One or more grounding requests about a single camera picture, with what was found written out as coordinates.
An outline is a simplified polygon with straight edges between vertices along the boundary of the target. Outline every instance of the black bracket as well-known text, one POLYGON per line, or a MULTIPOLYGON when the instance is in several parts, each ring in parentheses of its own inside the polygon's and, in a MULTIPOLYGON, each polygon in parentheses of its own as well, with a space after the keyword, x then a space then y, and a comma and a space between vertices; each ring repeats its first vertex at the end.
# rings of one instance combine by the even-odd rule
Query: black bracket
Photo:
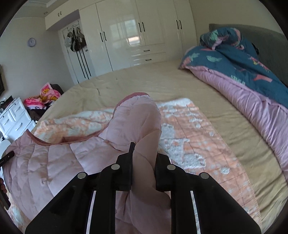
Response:
POLYGON ((171 191, 171 234, 197 233, 193 196, 201 233, 261 234, 257 223, 208 173, 186 173, 158 154, 155 178, 158 191, 171 191))
POLYGON ((78 173, 32 220, 25 234, 86 233, 94 191, 90 233, 114 234, 116 191, 131 189, 134 148, 131 143, 128 153, 99 173, 78 173))

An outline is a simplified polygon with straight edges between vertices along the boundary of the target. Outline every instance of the gray headboard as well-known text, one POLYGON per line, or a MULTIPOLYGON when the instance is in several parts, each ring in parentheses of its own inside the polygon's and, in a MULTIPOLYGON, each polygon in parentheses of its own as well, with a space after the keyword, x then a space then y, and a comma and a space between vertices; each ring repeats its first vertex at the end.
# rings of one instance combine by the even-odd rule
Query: gray headboard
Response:
POLYGON ((222 27, 237 28, 260 51, 259 60, 288 86, 288 40, 269 29, 242 24, 210 24, 213 31, 222 27))

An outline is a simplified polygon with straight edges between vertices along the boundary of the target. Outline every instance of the cabinet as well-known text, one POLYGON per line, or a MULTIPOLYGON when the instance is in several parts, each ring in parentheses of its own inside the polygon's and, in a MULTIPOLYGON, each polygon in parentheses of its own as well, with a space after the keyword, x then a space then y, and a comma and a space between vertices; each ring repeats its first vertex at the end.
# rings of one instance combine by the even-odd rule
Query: cabinet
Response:
POLYGON ((181 35, 183 55, 197 45, 196 29, 189 0, 174 0, 177 13, 177 29, 181 35))
POLYGON ((181 59, 187 49, 197 45, 189 0, 69 0, 51 15, 61 18, 75 7, 87 42, 85 52, 90 54, 96 76, 181 59), (71 3, 74 5, 63 10, 71 3))
POLYGON ((95 74, 99 76, 111 72, 112 67, 105 45, 104 33, 100 26, 96 4, 81 9, 79 13, 95 74))
POLYGON ((35 126, 20 98, 14 99, 0 115, 0 131, 10 142, 17 140, 27 129, 32 131, 35 126))
POLYGON ((125 48, 126 37, 122 32, 115 1, 104 0, 98 2, 96 7, 112 70, 130 67, 125 48))
POLYGON ((145 45, 164 43, 158 7, 155 0, 136 0, 145 45))
POLYGON ((46 29, 51 28, 61 19, 78 10, 78 0, 69 0, 45 17, 46 29))

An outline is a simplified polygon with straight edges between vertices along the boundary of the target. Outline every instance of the ceiling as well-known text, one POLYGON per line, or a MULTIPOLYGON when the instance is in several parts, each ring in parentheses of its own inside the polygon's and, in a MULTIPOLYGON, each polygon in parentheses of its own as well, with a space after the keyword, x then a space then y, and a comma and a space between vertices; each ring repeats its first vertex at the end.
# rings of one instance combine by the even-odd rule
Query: ceiling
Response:
POLYGON ((47 14, 55 10, 57 7, 67 2, 68 0, 28 0, 13 17, 39 17, 44 18, 47 14))

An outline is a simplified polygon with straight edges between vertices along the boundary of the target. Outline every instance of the metal screw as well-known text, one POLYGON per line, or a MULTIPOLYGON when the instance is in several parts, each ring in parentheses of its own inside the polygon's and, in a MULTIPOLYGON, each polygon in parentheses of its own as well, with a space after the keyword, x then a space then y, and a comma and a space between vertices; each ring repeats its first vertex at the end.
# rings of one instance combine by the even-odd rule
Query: metal screw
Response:
POLYGON ((118 170, 120 168, 120 165, 118 165, 118 164, 113 164, 112 166, 111 166, 111 169, 112 170, 118 170))
POLYGON ((176 167, 175 167, 175 165, 173 165, 173 164, 169 164, 169 165, 167 166, 167 169, 170 170, 170 171, 173 171, 173 170, 176 169, 176 167))
POLYGON ((86 173, 84 172, 80 172, 78 175, 77 175, 78 179, 84 179, 86 177, 86 173))
POLYGON ((205 179, 205 180, 209 178, 209 174, 207 174, 206 172, 201 173, 200 176, 201 176, 202 179, 205 179))

